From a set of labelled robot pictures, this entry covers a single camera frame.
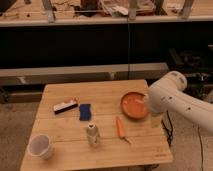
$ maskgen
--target small box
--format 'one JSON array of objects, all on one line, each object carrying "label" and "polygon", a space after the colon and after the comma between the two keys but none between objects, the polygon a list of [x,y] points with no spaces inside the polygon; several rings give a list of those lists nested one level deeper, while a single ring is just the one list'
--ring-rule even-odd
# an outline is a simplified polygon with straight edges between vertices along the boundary
[{"label": "small box", "polygon": [[73,109],[78,107],[78,101],[76,99],[71,99],[68,101],[61,102],[53,106],[53,111],[55,114],[59,114],[61,112]]}]

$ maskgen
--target wooden table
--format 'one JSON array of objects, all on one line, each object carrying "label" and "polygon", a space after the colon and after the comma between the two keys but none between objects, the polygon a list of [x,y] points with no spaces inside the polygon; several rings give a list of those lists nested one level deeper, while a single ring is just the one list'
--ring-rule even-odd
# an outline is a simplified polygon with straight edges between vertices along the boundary
[{"label": "wooden table", "polygon": [[[130,91],[146,93],[145,80],[47,85],[31,137],[44,133],[53,142],[54,156],[44,161],[25,152],[22,171],[61,171],[168,163],[172,155],[162,128],[151,127],[151,116],[132,121],[120,110],[121,97]],[[92,122],[99,127],[101,143],[92,148],[86,138],[89,122],[79,121],[78,108],[54,115],[53,105],[76,97],[90,103]],[[117,136],[115,116],[125,125],[132,145]]]}]

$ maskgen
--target carrot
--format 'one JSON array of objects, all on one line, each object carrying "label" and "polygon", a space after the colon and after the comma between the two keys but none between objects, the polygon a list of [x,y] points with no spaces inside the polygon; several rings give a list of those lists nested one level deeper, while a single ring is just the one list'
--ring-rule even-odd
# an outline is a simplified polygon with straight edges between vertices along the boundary
[{"label": "carrot", "polygon": [[117,131],[118,131],[118,136],[119,138],[126,138],[126,134],[125,134],[125,129],[123,127],[123,124],[120,120],[120,118],[118,116],[116,116],[116,127],[117,127]]}]

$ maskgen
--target toy carrot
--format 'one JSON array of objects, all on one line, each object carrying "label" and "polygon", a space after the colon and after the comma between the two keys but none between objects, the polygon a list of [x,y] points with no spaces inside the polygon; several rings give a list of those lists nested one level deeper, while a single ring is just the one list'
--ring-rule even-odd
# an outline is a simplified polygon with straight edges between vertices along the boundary
[{"label": "toy carrot", "polygon": [[116,127],[117,127],[117,131],[118,131],[118,136],[120,139],[123,139],[125,140],[126,142],[128,142],[129,144],[131,144],[127,138],[126,138],[126,133],[125,133],[125,129],[124,129],[124,126],[120,120],[120,118],[118,116],[116,116],[115,118],[115,121],[116,121]]}]

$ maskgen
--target floor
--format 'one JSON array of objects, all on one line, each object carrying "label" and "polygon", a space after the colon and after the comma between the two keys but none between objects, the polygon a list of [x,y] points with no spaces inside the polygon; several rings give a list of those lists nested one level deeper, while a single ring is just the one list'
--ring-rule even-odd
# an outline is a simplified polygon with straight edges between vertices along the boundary
[{"label": "floor", "polygon": [[[39,103],[0,104],[0,171],[18,171],[32,129]],[[200,171],[201,145],[198,127],[181,115],[170,113],[174,126],[171,150],[174,161],[154,171]],[[203,167],[213,171],[213,135],[200,129],[203,144]],[[115,171],[143,170],[141,167],[107,169]]]}]

